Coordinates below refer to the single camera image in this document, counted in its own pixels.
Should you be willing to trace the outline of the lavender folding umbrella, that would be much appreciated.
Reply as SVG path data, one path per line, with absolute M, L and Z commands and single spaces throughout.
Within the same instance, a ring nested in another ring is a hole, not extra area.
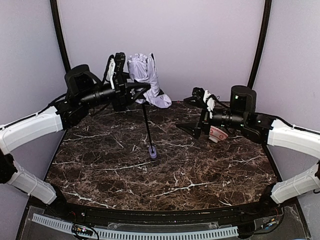
M 149 140 L 149 155 L 152 159 L 156 159 L 157 151 L 151 139 L 146 104 L 148 103 L 160 109 L 167 109 L 172 105 L 172 100 L 160 87 L 158 67 L 153 53 L 149 53 L 148 55 L 136 53 L 129 56 L 127 67 L 130 79 L 135 83 L 150 84 L 150 89 L 143 94 L 141 100 L 137 100 L 136 102 L 142 105 L 147 137 Z

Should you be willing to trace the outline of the red patterned ceramic bowl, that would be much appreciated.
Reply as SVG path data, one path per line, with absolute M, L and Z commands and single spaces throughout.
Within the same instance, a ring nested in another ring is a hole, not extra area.
M 211 126 L 209 129 L 209 140 L 213 141 L 214 143 L 218 143 L 221 141 L 224 141 L 225 139 L 228 138 L 228 134 L 221 129 Z

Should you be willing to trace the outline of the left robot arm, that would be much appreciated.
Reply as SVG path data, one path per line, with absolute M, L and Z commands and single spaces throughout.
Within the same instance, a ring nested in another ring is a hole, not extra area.
M 51 133 L 76 126 L 99 105 L 113 103 L 125 108 L 147 92 L 149 83 L 127 82 L 123 67 L 110 63 L 106 77 L 100 80 L 87 64 L 72 68 L 65 76 L 67 92 L 43 110 L 0 127 L 0 182 L 11 185 L 48 206 L 62 205 L 65 197 L 58 187 L 47 183 L 18 164 L 11 152 Z

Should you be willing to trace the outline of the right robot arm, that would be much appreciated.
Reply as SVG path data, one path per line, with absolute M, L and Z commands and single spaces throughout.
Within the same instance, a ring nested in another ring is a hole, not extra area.
M 209 134 L 211 127 L 239 130 L 248 140 L 273 147 L 283 147 L 320 157 L 320 133 L 290 124 L 279 116 L 256 112 L 257 93 L 244 85 L 234 85 L 229 105 L 220 102 L 214 94 L 200 87 L 183 101 L 201 109 L 199 121 L 178 123 L 176 127 L 195 139 L 201 133 Z M 285 181 L 268 185 L 260 196 L 262 208 L 275 206 L 314 191 L 320 187 L 320 164 Z

